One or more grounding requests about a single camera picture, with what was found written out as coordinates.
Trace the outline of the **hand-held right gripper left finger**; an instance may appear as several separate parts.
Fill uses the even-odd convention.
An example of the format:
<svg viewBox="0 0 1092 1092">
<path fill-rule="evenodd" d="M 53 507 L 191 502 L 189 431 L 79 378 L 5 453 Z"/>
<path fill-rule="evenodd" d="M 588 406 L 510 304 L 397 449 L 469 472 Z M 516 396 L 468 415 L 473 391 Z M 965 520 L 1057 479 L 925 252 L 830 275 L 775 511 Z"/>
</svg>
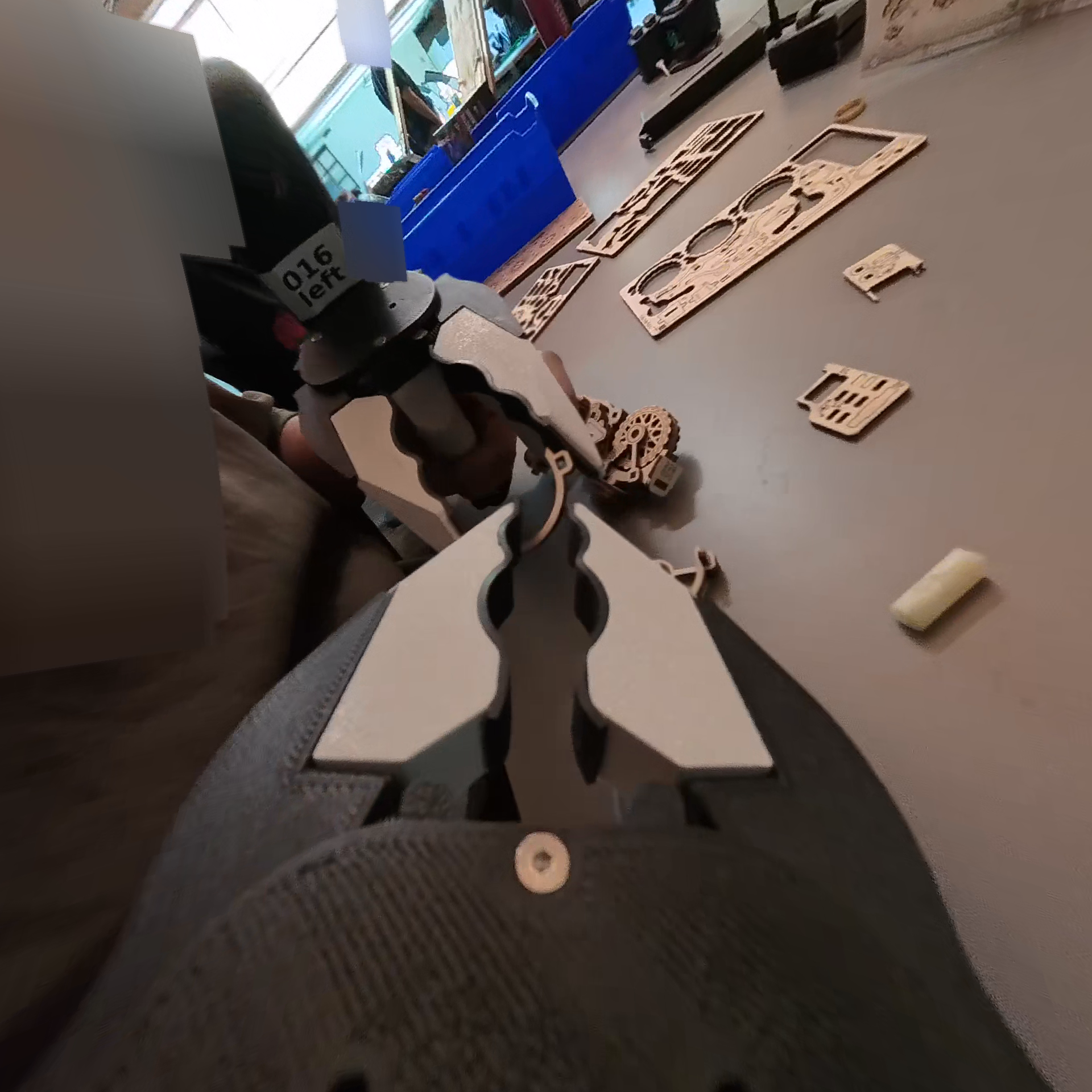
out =
<svg viewBox="0 0 1092 1092">
<path fill-rule="evenodd" d="M 487 772 L 502 761 L 522 519 L 508 502 L 403 580 L 311 753 L 336 772 Z"/>
</svg>

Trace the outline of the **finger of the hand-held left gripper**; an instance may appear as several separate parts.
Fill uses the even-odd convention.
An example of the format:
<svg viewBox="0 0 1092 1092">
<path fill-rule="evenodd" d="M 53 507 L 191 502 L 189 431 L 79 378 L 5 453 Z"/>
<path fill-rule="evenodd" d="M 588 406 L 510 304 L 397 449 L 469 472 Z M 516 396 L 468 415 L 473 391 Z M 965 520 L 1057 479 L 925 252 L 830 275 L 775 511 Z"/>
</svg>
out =
<svg viewBox="0 0 1092 1092">
<path fill-rule="evenodd" d="M 425 485 L 418 458 L 397 443 L 385 397 L 352 399 L 299 388 L 297 408 L 301 432 L 317 456 L 354 478 L 366 499 L 396 517 L 434 551 L 444 551 L 460 538 L 450 506 Z"/>
<path fill-rule="evenodd" d="M 491 400 L 539 462 L 547 451 L 566 452 L 585 476 L 603 478 L 603 458 L 575 402 L 531 342 L 463 307 L 439 324 L 431 351 L 456 392 Z"/>
</svg>

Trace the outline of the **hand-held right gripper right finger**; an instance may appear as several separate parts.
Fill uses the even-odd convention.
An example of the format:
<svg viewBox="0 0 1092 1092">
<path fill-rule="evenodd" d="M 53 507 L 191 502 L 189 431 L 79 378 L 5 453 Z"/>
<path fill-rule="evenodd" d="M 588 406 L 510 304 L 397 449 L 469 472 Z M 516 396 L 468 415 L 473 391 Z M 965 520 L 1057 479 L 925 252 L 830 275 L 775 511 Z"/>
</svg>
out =
<svg viewBox="0 0 1092 1092">
<path fill-rule="evenodd" d="M 572 719 L 589 784 L 762 776 L 773 758 L 695 601 L 587 505 L 570 508 L 590 637 Z"/>
</svg>

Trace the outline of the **small wooden hook piece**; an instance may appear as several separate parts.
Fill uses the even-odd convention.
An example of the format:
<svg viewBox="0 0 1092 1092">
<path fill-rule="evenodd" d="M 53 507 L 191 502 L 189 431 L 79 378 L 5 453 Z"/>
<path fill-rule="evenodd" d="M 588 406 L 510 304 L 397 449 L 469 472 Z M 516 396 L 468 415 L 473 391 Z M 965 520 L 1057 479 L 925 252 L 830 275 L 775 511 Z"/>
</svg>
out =
<svg viewBox="0 0 1092 1092">
<path fill-rule="evenodd" d="M 658 559 L 656 565 L 674 581 L 681 584 L 692 600 L 698 601 L 709 582 L 710 577 L 719 571 L 719 559 L 715 553 L 698 547 L 693 553 L 693 561 L 689 566 L 673 566 L 666 559 Z"/>
</svg>

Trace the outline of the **curved wooden puzzle piece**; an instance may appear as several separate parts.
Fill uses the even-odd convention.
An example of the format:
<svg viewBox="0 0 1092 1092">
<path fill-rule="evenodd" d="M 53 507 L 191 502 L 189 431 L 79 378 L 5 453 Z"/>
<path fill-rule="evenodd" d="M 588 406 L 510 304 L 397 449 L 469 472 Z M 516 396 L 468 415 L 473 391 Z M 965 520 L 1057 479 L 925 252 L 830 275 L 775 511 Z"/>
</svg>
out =
<svg viewBox="0 0 1092 1092">
<path fill-rule="evenodd" d="M 575 468 L 574 459 L 569 451 L 547 449 L 545 461 L 551 479 L 551 507 L 541 521 L 539 526 L 533 532 L 526 533 L 523 527 L 523 503 L 520 499 L 515 500 L 513 524 L 515 524 L 520 535 L 513 547 L 514 558 L 523 558 L 529 553 L 539 549 L 546 541 L 551 538 L 562 518 L 569 477 Z"/>
</svg>

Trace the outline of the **wooden gear model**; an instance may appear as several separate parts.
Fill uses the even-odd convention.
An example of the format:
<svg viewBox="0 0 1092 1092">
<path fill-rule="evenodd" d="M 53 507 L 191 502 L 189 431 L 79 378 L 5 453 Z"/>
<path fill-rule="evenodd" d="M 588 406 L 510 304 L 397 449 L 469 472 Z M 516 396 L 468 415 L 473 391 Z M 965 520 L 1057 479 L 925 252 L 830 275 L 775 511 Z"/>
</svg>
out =
<svg viewBox="0 0 1092 1092">
<path fill-rule="evenodd" d="M 604 463 L 594 485 L 604 501 L 665 498 L 680 474 L 678 418 L 663 406 L 627 412 L 602 400 L 581 397 L 579 412 Z"/>
</svg>

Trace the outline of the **grey desk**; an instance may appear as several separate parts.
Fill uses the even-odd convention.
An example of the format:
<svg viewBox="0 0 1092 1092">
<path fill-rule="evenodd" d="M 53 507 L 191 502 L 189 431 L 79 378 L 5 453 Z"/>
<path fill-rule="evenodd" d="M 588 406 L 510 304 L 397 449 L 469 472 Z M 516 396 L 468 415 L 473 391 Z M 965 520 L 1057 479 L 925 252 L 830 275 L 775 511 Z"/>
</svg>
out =
<svg viewBox="0 0 1092 1092">
<path fill-rule="evenodd" d="M 992 998 L 1057 1090 L 1090 1090 L 1090 10 L 790 90 L 760 61 L 654 153 L 636 80 L 562 162 L 596 217 L 696 127 L 763 119 L 539 337 L 579 392 L 668 407 L 688 477 L 624 530 L 701 545 L 729 616 L 867 756 Z M 873 183 L 662 340 L 624 285 L 800 150 L 845 102 L 925 133 Z M 843 271 L 925 261 L 871 302 Z M 855 440 L 796 399 L 826 363 L 911 394 Z M 925 632 L 891 604 L 956 548 L 987 577 Z"/>
</svg>

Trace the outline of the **person's left hand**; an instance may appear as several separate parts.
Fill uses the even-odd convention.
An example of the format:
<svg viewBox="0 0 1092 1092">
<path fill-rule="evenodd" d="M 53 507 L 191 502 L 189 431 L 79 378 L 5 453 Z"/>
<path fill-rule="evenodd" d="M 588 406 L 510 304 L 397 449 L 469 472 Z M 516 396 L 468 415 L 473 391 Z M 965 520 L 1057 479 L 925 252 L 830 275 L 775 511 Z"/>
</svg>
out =
<svg viewBox="0 0 1092 1092">
<path fill-rule="evenodd" d="M 458 497 L 479 510 L 505 502 L 515 465 L 518 436 L 492 399 L 458 397 L 475 442 L 463 456 L 426 456 L 423 473 L 437 495 Z"/>
</svg>

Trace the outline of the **wooden puzzle sheet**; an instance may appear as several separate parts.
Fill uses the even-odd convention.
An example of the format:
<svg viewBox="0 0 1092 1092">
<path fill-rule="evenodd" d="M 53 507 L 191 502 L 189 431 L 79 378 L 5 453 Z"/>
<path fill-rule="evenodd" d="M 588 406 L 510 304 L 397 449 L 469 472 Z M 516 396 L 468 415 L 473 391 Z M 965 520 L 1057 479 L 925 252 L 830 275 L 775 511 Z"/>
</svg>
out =
<svg viewBox="0 0 1092 1092">
<path fill-rule="evenodd" d="M 709 121 L 695 129 L 600 226 L 578 244 L 579 253 L 596 258 L 621 254 L 763 117 L 763 110 L 748 111 Z"/>
<path fill-rule="evenodd" d="M 530 342 L 538 339 L 601 261 L 592 256 L 546 268 L 513 309 L 522 336 Z"/>
</svg>

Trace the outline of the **dark brown wooden board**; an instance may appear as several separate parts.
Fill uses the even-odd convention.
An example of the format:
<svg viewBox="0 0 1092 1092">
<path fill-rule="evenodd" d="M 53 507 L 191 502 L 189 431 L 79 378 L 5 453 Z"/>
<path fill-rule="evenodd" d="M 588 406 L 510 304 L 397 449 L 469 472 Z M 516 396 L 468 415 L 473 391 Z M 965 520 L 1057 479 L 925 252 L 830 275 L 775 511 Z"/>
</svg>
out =
<svg viewBox="0 0 1092 1092">
<path fill-rule="evenodd" d="M 497 293 L 511 290 L 573 237 L 589 229 L 593 222 L 594 215 L 587 204 L 577 198 L 551 224 L 538 232 L 502 266 L 497 268 L 484 281 L 485 285 Z"/>
</svg>

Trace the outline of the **person's brown trousers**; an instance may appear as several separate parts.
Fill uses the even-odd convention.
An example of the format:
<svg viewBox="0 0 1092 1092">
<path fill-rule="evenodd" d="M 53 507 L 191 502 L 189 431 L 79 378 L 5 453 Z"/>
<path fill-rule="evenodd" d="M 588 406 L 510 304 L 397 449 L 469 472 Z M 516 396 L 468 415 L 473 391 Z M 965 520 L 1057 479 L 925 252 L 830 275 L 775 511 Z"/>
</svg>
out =
<svg viewBox="0 0 1092 1092">
<path fill-rule="evenodd" d="M 295 416 L 206 380 L 227 613 L 192 651 L 2 680 L 1 1075 L 16 1090 L 100 974 L 183 799 L 251 708 L 403 575 L 280 450 Z"/>
</svg>

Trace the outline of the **blue plastic bin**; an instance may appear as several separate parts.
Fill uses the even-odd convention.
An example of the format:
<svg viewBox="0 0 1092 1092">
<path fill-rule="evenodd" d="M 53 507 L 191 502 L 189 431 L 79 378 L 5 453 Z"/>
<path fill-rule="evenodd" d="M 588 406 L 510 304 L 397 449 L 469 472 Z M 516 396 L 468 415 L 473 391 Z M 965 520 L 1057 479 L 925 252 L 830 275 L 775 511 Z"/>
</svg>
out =
<svg viewBox="0 0 1092 1092">
<path fill-rule="evenodd" d="M 529 96 L 403 217 L 406 266 L 483 283 L 577 201 Z"/>
<path fill-rule="evenodd" d="M 539 60 L 497 99 L 487 84 L 437 133 L 436 146 L 396 185 L 388 202 L 407 213 L 422 191 L 439 190 L 448 173 L 463 161 L 484 155 L 501 139 L 501 126 L 533 98 L 533 121 L 560 153 L 592 119 L 636 78 L 636 54 L 629 45 L 630 10 L 624 1 L 600 1 L 575 20 L 568 36 L 555 41 Z"/>
</svg>

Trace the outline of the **white wax stick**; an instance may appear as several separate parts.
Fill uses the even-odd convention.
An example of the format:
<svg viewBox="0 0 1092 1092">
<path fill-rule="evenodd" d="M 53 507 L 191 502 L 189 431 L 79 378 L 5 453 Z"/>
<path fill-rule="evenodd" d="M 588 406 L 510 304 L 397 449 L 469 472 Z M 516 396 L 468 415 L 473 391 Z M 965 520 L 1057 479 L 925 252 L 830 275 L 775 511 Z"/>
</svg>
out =
<svg viewBox="0 0 1092 1092">
<path fill-rule="evenodd" d="M 987 559 L 982 553 L 952 549 L 891 604 L 890 614 L 900 626 L 925 632 L 986 577 Z"/>
</svg>

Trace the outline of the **wooden sheet with round holes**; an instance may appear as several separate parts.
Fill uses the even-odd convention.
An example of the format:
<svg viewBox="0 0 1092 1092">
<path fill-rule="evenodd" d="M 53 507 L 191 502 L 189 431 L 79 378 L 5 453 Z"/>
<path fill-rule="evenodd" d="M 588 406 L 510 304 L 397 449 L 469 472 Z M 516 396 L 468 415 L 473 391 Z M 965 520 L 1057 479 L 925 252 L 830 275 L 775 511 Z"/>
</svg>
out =
<svg viewBox="0 0 1092 1092">
<path fill-rule="evenodd" d="M 925 133 L 831 123 L 619 295 L 661 339 L 926 147 Z"/>
</svg>

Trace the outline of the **slotted wooden panel square cutout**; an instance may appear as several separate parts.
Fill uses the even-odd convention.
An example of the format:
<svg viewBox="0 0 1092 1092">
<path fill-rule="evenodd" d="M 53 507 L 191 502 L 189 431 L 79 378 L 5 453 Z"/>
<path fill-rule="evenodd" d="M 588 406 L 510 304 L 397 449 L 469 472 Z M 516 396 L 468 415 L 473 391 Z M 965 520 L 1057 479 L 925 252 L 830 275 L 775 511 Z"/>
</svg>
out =
<svg viewBox="0 0 1092 1092">
<path fill-rule="evenodd" d="M 796 405 L 807 412 L 814 428 L 855 440 L 910 394 L 907 381 L 826 363 Z"/>
</svg>

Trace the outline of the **long black bar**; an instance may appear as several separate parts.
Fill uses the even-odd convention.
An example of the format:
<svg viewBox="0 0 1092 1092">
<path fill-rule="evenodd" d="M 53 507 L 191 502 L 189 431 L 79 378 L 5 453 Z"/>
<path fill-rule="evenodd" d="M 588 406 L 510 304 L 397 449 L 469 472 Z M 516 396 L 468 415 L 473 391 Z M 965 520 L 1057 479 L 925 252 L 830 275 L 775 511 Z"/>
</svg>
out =
<svg viewBox="0 0 1092 1092">
<path fill-rule="evenodd" d="M 663 136 L 682 124 L 707 100 L 716 97 L 732 81 L 762 60 L 765 52 L 767 29 L 755 20 L 719 41 L 642 114 L 638 129 L 640 147 L 652 151 Z"/>
</svg>

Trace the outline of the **black device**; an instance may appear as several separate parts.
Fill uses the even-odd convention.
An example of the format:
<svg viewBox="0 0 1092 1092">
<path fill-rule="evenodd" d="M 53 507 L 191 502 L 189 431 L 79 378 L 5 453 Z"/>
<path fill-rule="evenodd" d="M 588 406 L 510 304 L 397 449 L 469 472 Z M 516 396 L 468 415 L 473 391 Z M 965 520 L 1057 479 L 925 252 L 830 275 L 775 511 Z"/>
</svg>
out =
<svg viewBox="0 0 1092 1092">
<path fill-rule="evenodd" d="M 703 60 L 722 39 L 717 1 L 656 1 L 628 45 L 644 84 Z"/>
</svg>

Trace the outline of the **small notched wooden panel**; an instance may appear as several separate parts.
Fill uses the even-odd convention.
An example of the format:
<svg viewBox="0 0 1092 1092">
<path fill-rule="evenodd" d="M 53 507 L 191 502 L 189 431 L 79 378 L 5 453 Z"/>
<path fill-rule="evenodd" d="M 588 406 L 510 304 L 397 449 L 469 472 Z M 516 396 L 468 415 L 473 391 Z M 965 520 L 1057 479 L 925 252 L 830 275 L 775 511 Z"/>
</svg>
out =
<svg viewBox="0 0 1092 1092">
<path fill-rule="evenodd" d="M 918 276 L 925 261 L 898 244 L 886 244 L 846 268 L 842 276 L 871 302 L 879 302 L 879 292 L 894 280 Z"/>
</svg>

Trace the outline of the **black block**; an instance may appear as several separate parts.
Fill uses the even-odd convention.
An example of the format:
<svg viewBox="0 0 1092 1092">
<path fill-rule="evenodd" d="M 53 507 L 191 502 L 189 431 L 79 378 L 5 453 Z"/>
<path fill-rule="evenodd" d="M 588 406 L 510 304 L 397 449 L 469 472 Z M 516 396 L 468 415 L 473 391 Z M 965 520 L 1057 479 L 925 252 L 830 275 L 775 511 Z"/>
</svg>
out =
<svg viewBox="0 0 1092 1092">
<path fill-rule="evenodd" d="M 767 57 L 786 88 L 841 62 L 863 39 L 866 1 L 806 2 L 786 23 L 771 22 Z"/>
</svg>

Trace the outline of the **printed paper sheet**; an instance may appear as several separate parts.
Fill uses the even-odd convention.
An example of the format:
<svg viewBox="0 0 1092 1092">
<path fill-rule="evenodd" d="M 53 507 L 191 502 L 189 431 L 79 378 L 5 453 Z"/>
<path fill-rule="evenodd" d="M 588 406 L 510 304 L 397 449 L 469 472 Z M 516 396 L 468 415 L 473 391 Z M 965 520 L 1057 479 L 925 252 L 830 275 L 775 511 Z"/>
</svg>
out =
<svg viewBox="0 0 1092 1092">
<path fill-rule="evenodd" d="M 867 1 L 862 69 L 940 57 L 1090 5 L 1090 1 Z"/>
</svg>

